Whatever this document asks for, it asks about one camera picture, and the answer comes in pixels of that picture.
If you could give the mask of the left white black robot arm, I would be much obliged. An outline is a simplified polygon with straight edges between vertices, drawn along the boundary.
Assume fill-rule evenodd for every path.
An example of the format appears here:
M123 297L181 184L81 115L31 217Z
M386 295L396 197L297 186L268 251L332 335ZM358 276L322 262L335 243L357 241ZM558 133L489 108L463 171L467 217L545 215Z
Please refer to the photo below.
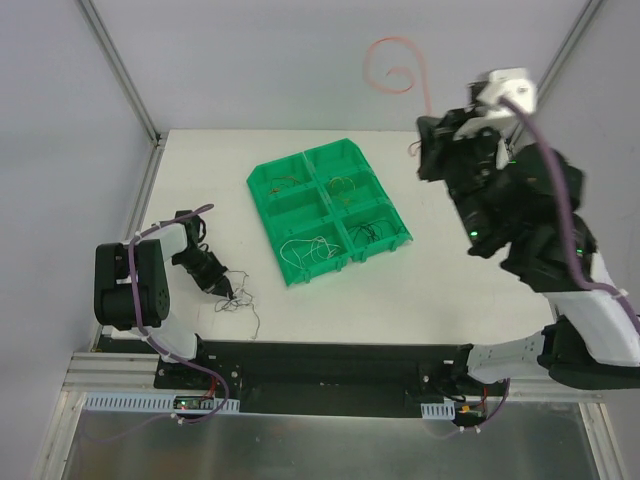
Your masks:
M202 215L214 206L179 210L170 220L152 224L126 242L96 247L94 314L102 326L129 331L168 363L188 388L204 387L210 363L200 357L199 336L172 312L166 267L184 269L203 293L232 300L233 287L224 266L205 245Z

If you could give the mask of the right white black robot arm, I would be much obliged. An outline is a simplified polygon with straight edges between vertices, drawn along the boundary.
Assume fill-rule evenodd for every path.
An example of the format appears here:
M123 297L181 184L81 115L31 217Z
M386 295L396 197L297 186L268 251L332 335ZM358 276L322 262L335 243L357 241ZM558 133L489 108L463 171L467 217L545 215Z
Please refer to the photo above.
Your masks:
M617 294L590 289L611 281L595 237L573 215L564 238L556 195L537 145L520 149L498 167L500 132L489 126L455 139L469 120L463 109L443 118L421 116L418 176L445 183L471 246L488 259L506 248L500 266L555 309L540 331L506 343L467 344L448 368L452 387L473 394L484 384L546 374L580 390L631 390L639 386L639 331Z

